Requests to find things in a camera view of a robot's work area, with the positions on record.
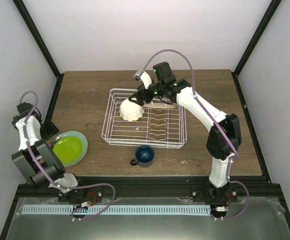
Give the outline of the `white scalloped bowl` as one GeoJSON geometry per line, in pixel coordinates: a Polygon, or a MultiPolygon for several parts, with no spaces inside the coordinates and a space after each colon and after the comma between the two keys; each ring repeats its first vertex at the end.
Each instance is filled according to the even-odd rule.
{"type": "Polygon", "coordinates": [[[142,106],[125,99],[119,107],[119,115],[124,121],[137,121],[144,114],[145,110],[142,106]]]}

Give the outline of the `woven bamboo plate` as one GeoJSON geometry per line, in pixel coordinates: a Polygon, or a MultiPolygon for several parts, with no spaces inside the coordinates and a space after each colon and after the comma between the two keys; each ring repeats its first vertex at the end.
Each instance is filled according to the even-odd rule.
{"type": "Polygon", "coordinates": [[[176,106],[173,104],[165,104],[159,102],[145,103],[144,108],[153,108],[153,109],[174,109],[176,106]]]}

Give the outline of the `lime green plate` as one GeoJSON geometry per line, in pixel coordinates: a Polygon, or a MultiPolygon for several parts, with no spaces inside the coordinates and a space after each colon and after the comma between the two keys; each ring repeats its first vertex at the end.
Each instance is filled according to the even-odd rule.
{"type": "Polygon", "coordinates": [[[54,147],[53,152],[64,164],[72,164],[81,155],[83,144],[81,140],[75,136],[65,136],[59,139],[54,147]]]}

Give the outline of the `white wire dish rack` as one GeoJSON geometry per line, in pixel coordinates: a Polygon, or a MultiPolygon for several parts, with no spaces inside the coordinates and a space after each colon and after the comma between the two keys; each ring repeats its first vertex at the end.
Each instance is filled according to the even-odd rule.
{"type": "Polygon", "coordinates": [[[113,88],[109,91],[101,137],[110,145],[179,149],[187,142],[187,121],[184,107],[155,109],[144,107],[137,121],[120,117],[120,105],[134,89],[113,88]]]}

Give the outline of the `pale green plate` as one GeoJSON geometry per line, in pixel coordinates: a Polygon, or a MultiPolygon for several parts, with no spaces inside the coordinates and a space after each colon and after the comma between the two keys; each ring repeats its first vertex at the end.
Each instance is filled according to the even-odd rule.
{"type": "Polygon", "coordinates": [[[53,141],[52,141],[52,144],[51,144],[51,147],[52,147],[52,150],[53,150],[53,147],[55,145],[55,143],[60,140],[62,137],[67,137],[67,136],[74,136],[74,137],[77,137],[78,139],[80,139],[81,143],[82,143],[82,152],[79,156],[79,158],[74,161],[73,163],[70,163],[70,164],[63,164],[64,167],[70,167],[70,166],[73,166],[73,165],[76,165],[77,163],[79,163],[86,155],[87,151],[88,151],[88,141],[87,141],[87,138],[81,133],[81,132],[78,132],[78,131],[74,131],[74,130],[71,130],[71,131],[66,131],[66,132],[63,132],[61,134],[59,134],[53,141]]]}

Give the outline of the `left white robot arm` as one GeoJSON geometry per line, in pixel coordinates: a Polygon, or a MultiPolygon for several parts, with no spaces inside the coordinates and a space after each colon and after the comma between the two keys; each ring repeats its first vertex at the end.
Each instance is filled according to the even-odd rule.
{"type": "Polygon", "coordinates": [[[78,183],[74,174],[66,172],[60,159],[46,142],[46,128],[34,105],[20,103],[17,111],[12,126],[18,130],[20,144],[18,151],[11,155],[12,162],[29,185],[69,192],[74,201],[82,202],[87,196],[87,189],[78,183]]]}

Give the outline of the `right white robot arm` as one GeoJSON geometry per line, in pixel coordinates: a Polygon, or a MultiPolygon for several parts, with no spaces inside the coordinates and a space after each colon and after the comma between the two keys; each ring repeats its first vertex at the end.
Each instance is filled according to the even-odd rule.
{"type": "Polygon", "coordinates": [[[230,170],[233,159],[238,155],[242,143],[240,121],[234,113],[228,115],[217,109],[194,89],[194,84],[181,78],[177,79],[168,62],[153,66],[156,80],[144,70],[134,74],[141,85],[128,98],[128,103],[142,108],[154,98],[166,98],[173,104],[188,110],[207,129],[206,148],[212,156],[212,167],[207,188],[208,198],[214,202],[225,196],[224,186],[230,182],[230,170]]]}

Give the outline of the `dark blue mug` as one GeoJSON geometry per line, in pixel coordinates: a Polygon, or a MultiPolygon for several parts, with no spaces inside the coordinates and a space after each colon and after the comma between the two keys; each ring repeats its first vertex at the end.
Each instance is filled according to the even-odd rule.
{"type": "Polygon", "coordinates": [[[130,161],[131,166],[148,168],[154,161],[154,149],[149,145],[141,145],[135,150],[134,159],[130,161]]]}

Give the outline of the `light blue slotted strip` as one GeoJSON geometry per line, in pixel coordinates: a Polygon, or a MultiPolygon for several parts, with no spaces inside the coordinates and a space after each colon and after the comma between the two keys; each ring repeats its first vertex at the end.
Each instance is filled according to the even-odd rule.
{"type": "Polygon", "coordinates": [[[23,215],[184,215],[209,216],[209,205],[111,205],[105,209],[104,205],[94,205],[87,209],[74,210],[73,205],[38,205],[27,204],[21,209],[23,215]]]}

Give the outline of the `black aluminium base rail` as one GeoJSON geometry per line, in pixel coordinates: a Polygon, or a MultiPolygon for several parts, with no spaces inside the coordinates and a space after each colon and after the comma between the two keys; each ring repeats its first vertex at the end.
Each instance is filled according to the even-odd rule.
{"type": "Polygon", "coordinates": [[[235,176],[232,183],[216,188],[207,176],[79,176],[82,186],[111,184],[116,198],[181,198],[196,202],[216,202],[226,194],[239,197],[277,197],[283,191],[264,176],[235,176]]]}

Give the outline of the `left black frame post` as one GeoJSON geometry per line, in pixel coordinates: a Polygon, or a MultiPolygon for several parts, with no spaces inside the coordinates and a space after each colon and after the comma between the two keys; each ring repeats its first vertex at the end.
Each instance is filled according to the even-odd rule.
{"type": "Polygon", "coordinates": [[[40,49],[43,57],[45,58],[47,64],[49,65],[53,75],[58,79],[61,75],[50,51],[48,50],[30,12],[28,11],[23,0],[12,0],[16,9],[18,10],[20,16],[22,17],[24,23],[26,24],[28,30],[30,31],[33,39],[35,40],[38,48],[40,49]]]}

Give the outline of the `black frame post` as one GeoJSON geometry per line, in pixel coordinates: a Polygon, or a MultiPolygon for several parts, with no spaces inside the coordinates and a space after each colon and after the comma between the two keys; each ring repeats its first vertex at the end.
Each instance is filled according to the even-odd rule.
{"type": "Polygon", "coordinates": [[[253,33],[243,55],[241,56],[235,70],[232,72],[234,76],[239,76],[245,67],[247,61],[249,60],[251,54],[253,53],[255,47],[257,46],[259,40],[261,39],[263,33],[265,32],[267,26],[269,25],[272,17],[276,13],[278,7],[280,6],[282,0],[271,0],[265,13],[263,14],[255,32],[253,33]]]}
{"type": "Polygon", "coordinates": [[[12,0],[16,9],[18,10],[20,16],[22,17],[24,23],[26,24],[28,30],[30,31],[33,39],[35,40],[38,48],[40,49],[43,57],[45,58],[47,64],[49,65],[53,75],[58,79],[61,75],[50,51],[48,50],[30,12],[28,11],[23,0],[12,0]]]}

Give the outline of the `right black frame post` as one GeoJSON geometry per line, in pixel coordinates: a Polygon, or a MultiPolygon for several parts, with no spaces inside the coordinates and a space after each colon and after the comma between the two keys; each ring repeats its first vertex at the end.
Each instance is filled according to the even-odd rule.
{"type": "Polygon", "coordinates": [[[265,13],[263,14],[255,32],[253,33],[243,55],[241,56],[235,70],[232,72],[234,76],[239,76],[245,67],[247,61],[249,60],[251,54],[253,53],[255,47],[257,46],[259,40],[261,39],[263,33],[265,32],[267,26],[269,25],[272,17],[276,13],[278,7],[280,6],[282,0],[271,0],[265,13]]]}

